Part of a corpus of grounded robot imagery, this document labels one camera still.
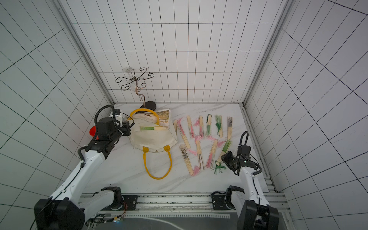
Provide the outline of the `white canvas tote bag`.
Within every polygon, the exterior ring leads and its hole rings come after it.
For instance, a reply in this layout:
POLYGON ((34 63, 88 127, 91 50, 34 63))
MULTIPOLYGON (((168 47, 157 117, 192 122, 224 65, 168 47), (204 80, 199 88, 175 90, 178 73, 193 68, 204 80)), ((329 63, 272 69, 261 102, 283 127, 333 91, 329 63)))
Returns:
POLYGON ((133 148, 143 151, 143 162, 147 174, 155 179, 164 179, 172 169, 173 161, 171 148, 178 144, 177 134, 174 131, 172 115, 170 109, 163 109, 157 112, 149 109, 136 109, 130 113, 128 122, 133 126, 129 135, 130 143, 133 148), (140 131, 140 126, 163 126, 168 128, 164 131, 140 131), (162 177, 155 177, 149 172, 147 167, 146 155, 148 152, 166 152, 170 166, 167 173, 162 177))

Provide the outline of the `natural wood fan row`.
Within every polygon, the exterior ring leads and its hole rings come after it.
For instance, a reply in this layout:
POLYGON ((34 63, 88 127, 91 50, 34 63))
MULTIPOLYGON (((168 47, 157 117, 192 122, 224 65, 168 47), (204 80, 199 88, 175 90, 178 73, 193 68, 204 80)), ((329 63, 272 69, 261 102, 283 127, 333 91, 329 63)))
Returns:
POLYGON ((201 136, 195 137, 195 144, 196 144, 196 152, 197 152, 197 158, 198 158, 198 166, 200 170, 205 170, 204 161, 203 161, 203 155, 202 155, 202 148, 201 148, 201 142, 202 139, 201 136))

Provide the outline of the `grey pink folding fan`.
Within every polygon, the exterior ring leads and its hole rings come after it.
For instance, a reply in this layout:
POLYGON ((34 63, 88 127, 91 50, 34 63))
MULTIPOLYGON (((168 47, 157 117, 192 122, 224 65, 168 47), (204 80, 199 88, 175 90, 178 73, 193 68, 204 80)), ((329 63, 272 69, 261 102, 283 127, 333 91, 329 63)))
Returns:
POLYGON ((232 123, 233 123, 233 117, 228 117, 227 119, 227 139, 230 140, 232 138, 232 123))

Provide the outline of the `green tasselled folding fan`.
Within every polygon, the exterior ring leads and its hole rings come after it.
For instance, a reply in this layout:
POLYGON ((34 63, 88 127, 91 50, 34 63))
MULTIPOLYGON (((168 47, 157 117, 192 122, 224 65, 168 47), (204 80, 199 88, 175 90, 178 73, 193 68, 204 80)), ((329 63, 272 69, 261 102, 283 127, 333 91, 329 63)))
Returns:
POLYGON ((220 138, 223 138, 223 130, 222 130, 222 115, 215 115, 217 134, 220 138))

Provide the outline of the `grey fan pink tassel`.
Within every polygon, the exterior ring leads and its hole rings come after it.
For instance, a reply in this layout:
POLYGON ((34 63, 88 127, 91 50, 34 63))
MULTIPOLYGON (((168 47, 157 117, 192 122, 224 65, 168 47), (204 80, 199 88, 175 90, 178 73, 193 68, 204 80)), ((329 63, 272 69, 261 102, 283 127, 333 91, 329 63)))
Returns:
POLYGON ((199 167, 195 166, 194 168, 192 167, 191 161, 189 159, 189 155, 187 153, 187 148, 184 144, 179 145, 180 151, 182 153, 182 156, 184 158, 184 162, 186 164, 186 167, 188 169, 188 172, 190 174, 190 176, 195 176, 199 174, 199 167))

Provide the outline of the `light green folding fan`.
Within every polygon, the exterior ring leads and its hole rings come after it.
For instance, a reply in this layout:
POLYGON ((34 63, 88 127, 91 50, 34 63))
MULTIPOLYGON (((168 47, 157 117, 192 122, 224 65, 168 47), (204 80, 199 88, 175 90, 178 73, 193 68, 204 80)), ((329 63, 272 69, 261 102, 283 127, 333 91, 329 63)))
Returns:
POLYGON ((212 115, 208 114, 207 115, 207 120, 206 120, 206 137, 211 136, 211 124, 212 124, 212 115))

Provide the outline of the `pink tasselled folding fan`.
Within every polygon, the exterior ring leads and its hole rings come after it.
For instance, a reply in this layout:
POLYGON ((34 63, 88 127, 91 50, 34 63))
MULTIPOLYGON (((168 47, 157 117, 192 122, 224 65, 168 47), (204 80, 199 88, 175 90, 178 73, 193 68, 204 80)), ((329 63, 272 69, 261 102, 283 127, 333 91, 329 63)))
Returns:
POLYGON ((203 139, 204 138, 204 128, 203 128, 203 117, 199 116, 199 118, 195 121, 194 126, 198 127, 199 135, 196 136, 196 139, 203 139))

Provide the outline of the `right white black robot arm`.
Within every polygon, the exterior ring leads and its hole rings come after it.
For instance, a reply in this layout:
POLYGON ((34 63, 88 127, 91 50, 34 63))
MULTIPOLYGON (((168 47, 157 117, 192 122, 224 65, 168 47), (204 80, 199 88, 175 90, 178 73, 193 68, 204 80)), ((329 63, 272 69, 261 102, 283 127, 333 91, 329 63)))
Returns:
POLYGON ((257 176, 262 167, 251 160, 251 147, 239 145, 237 155, 227 152, 222 161, 240 177, 242 187, 230 186, 226 191, 226 200, 238 215, 238 230, 277 230, 279 212, 270 206, 262 192, 257 176))

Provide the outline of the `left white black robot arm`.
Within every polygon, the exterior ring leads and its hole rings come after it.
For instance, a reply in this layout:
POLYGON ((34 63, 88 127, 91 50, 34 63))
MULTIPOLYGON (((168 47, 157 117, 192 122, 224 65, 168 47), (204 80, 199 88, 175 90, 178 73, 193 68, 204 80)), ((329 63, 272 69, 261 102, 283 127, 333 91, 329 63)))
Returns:
POLYGON ((47 199, 34 206, 32 227, 39 230, 81 230, 88 219, 104 208, 124 207, 121 189, 104 187, 88 201, 80 202, 83 190, 100 165, 107 159, 122 136, 129 136, 134 126, 112 117, 96 121, 96 132, 90 143, 78 149, 80 163, 66 181, 47 199))

